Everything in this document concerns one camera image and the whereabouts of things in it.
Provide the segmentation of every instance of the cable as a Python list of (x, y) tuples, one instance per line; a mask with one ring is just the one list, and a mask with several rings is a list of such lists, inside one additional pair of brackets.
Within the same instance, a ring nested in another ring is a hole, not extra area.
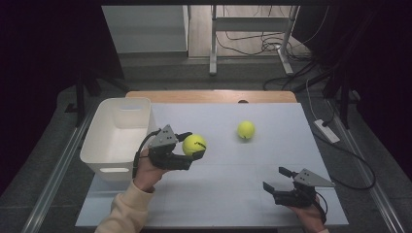
[(270, 17), (270, 14), (272, 13), (272, 8), (273, 6), (270, 6), (268, 17)]
[(319, 202), (316, 199), (312, 199), (308, 194), (306, 194), (302, 190), (296, 189), (296, 191), (298, 192), (298, 194), (305, 197), (306, 200), (309, 200), (310, 202), (312, 202), (312, 205), (314, 205), (316, 207), (316, 209), (318, 209), (319, 213), (321, 214), (322, 223), (325, 224), (325, 222), (326, 222), (326, 212), (324, 211), (322, 206), (319, 204)]
[(145, 139), (143, 139), (142, 144), (140, 145), (139, 149), (137, 150), (136, 154), (134, 155), (134, 160), (133, 160), (133, 173), (131, 174), (132, 179), (134, 179), (136, 177), (136, 172), (137, 172), (137, 165), (139, 163), (139, 158), (140, 158), (140, 152), (142, 151), (143, 146), (146, 144), (146, 142), (148, 142), (148, 140), (152, 137), (157, 135), (159, 132), (161, 131), (161, 129), (158, 129), (150, 134), (148, 134), (148, 136), (146, 136)]
[(312, 53), (310, 53), (310, 55), (295, 55), (293, 53), (293, 46), (291, 45), (291, 43), (288, 43), (288, 45), (290, 46), (290, 48), (286, 48), (286, 55), (288, 56), (288, 59), (290, 60), (294, 60), (294, 61), (311, 61), (313, 59), (315, 59), (315, 57), (313, 57)]
[(257, 12), (254, 14), (254, 17), (258, 14), (259, 10), (260, 10), (260, 5), (257, 6)]
[(308, 86), (309, 80), (311, 80), (311, 79), (306, 79), (306, 91), (308, 92), (310, 111), (312, 112), (312, 115), (315, 118), (315, 120), (318, 120), (318, 118), (316, 117), (315, 112), (313, 111), (313, 108), (312, 108), (312, 101), (310, 99), (309, 86)]
[(340, 148), (340, 147), (338, 147), (338, 146), (336, 146), (336, 145), (334, 145), (334, 144), (331, 144), (330, 142), (326, 141), (325, 139), (323, 139), (321, 136), (319, 136), (318, 134), (316, 134), (316, 133), (314, 133), (314, 132), (312, 132), (312, 134), (313, 134), (315, 137), (317, 137), (319, 140), (321, 140), (322, 142), (324, 142), (324, 143), (326, 143), (326, 144), (334, 147), (335, 149), (338, 149), (338, 150), (342, 150), (342, 151), (344, 151), (344, 152), (347, 152), (347, 153), (349, 153), (350, 155), (352, 155), (353, 157), (357, 158), (360, 162), (362, 162), (364, 165), (366, 165), (366, 167), (369, 169), (370, 173), (372, 174), (372, 182), (371, 182), (371, 184), (370, 184), (370, 185), (367, 185), (367, 186), (365, 186), (365, 187), (355, 187), (355, 186), (351, 186), (351, 185), (346, 184), (346, 183), (343, 183), (343, 182), (341, 182), (340, 180), (336, 179), (335, 177), (329, 175), (330, 178), (331, 178), (333, 181), (335, 181), (335, 182), (337, 182), (337, 183), (340, 183), (340, 184), (342, 184), (343, 186), (348, 187), (348, 188), (353, 189), (353, 190), (369, 190), (370, 188), (372, 188), (372, 187), (376, 184), (376, 175), (375, 175), (375, 172), (373, 171), (372, 167), (371, 167), (363, 158), (361, 158), (360, 156), (356, 155), (355, 153), (353, 153), (353, 152), (351, 152), (351, 151), (342, 149), (342, 148)]
[(263, 39), (263, 36), (266, 36), (266, 35), (263, 35), (263, 32), (262, 32), (262, 34), (261, 34), (261, 36), (260, 36), (260, 39), (261, 39), (261, 49), (262, 49), (262, 50), (265, 50), (265, 51), (274, 51), (274, 50), (279, 50), (279, 49), (280, 49), (280, 47), (281, 47), (281, 45), (282, 45), (281, 43), (279, 43), (279, 42), (267, 42), (267, 41), (268, 41), (268, 40), (273, 40), (273, 39), (279, 40), (279, 41), (283, 41), (282, 38), (279, 38), (279, 37), (268, 37), (268, 38)]
[(229, 47), (223, 46), (223, 45), (221, 44), (221, 42), (219, 41), (218, 35), (216, 35), (216, 40), (218, 41), (218, 44), (219, 44), (222, 48), (227, 49), (227, 50), (234, 50), (234, 51), (237, 51), (237, 52), (242, 53), (242, 54), (245, 54), (245, 55), (258, 55), (258, 54), (261, 54), (261, 53), (263, 53), (263, 52), (266, 52), (266, 50), (261, 50), (261, 51), (255, 52), (255, 53), (247, 53), (247, 52), (243, 52), (243, 51), (241, 51), (241, 50), (236, 50), (236, 49), (234, 49), (234, 48), (229, 48)]
[(325, 203), (325, 215), (327, 215), (327, 201), (326, 201), (325, 197), (324, 197), (321, 193), (319, 193), (319, 192), (316, 192), (316, 194), (318, 194), (322, 199), (324, 199), (324, 203)]
[(232, 41), (245, 40), (245, 39), (251, 39), (251, 38), (256, 38), (256, 37), (260, 37), (260, 38), (261, 38), (262, 36), (274, 36), (274, 35), (282, 34), (281, 32), (276, 32), (276, 33), (270, 33), (270, 34), (264, 34), (264, 35), (230, 38), (230, 37), (227, 35), (227, 31), (225, 31), (225, 33), (226, 33), (227, 39), (232, 40)]
[(266, 86), (267, 86), (269, 83), (273, 83), (274, 81), (284, 80), (284, 79), (288, 79), (288, 77), (274, 78), (274, 79), (270, 79), (270, 80), (265, 81), (265, 82), (263, 83), (263, 90), (267, 90)]
[(285, 87), (291, 83), (294, 79), (296, 79), (297, 77), (306, 75), (307, 73), (309, 73), (317, 64), (315, 63), (316, 60), (312, 60), (311, 62), (309, 62), (305, 67), (303, 67), (300, 71), (298, 71), (297, 73), (295, 73), (293, 76), (291, 76), (291, 78), (285, 82), (285, 84), (282, 86), (282, 90), (285, 89)]
[(332, 109), (332, 117), (329, 119), (329, 120), (327, 120), (327, 121), (324, 121), (323, 123), (322, 123), (322, 126), (323, 127), (327, 127), (332, 121), (333, 121), (333, 119), (334, 119), (334, 112), (335, 112), (335, 110), (334, 110), (334, 108)]
[(279, 11), (281, 12), (282, 16), (284, 17), (284, 16), (285, 16), (285, 14), (283, 14), (283, 11), (282, 11), (282, 6), (279, 6)]

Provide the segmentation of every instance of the dark background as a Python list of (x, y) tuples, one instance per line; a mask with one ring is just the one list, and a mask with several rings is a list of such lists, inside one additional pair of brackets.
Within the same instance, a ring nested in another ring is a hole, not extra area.
[[(305, 45), (321, 64), (332, 66), (348, 47), (367, 10), (361, 6), (330, 7), (322, 30)], [(411, 10), (406, 2), (384, 1), (341, 72), (360, 96), (357, 108), (363, 119), (412, 180)], [(325, 13), (325, 6), (301, 7), (292, 35), (306, 41), (318, 30)]]
[(61, 90), (82, 75), (96, 95), (99, 77), (91, 70), (123, 74), (99, 5), (2, 1), (0, 33), (3, 193), (49, 124)]

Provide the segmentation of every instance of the power strip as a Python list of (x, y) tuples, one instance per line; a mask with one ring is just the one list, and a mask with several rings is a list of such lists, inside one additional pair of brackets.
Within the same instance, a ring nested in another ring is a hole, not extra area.
[(329, 128), (329, 126), (323, 126), (322, 123), (324, 121), (321, 119), (315, 120), (315, 125), (318, 129), (329, 139), (331, 143), (339, 142), (340, 139), (333, 133), (333, 131)]

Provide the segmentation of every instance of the beige sleeve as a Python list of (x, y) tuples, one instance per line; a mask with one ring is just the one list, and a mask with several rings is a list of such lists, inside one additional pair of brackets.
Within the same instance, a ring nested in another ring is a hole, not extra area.
[(140, 232), (146, 223), (148, 205), (153, 196), (153, 193), (144, 192), (131, 182), (125, 193), (115, 197), (110, 215), (100, 222), (95, 232)]

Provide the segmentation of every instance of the wrist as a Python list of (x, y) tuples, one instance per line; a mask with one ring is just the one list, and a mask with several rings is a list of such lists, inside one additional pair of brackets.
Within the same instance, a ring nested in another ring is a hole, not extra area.
[(311, 233), (326, 233), (328, 231), (326, 231), (326, 227), (324, 225), (319, 225), (319, 226), (315, 226), (312, 229), (307, 229), (307, 232), (311, 232)]
[(324, 227), (324, 229), (323, 229), (323, 230), (318, 231), (317, 233), (329, 233), (329, 231), (327, 230), (327, 228), (326, 228), (326, 227)]
[(135, 178), (133, 180), (133, 183), (137, 188), (139, 188), (140, 190), (144, 192), (152, 193), (155, 191), (155, 188), (151, 184), (142, 182), (138, 178)]

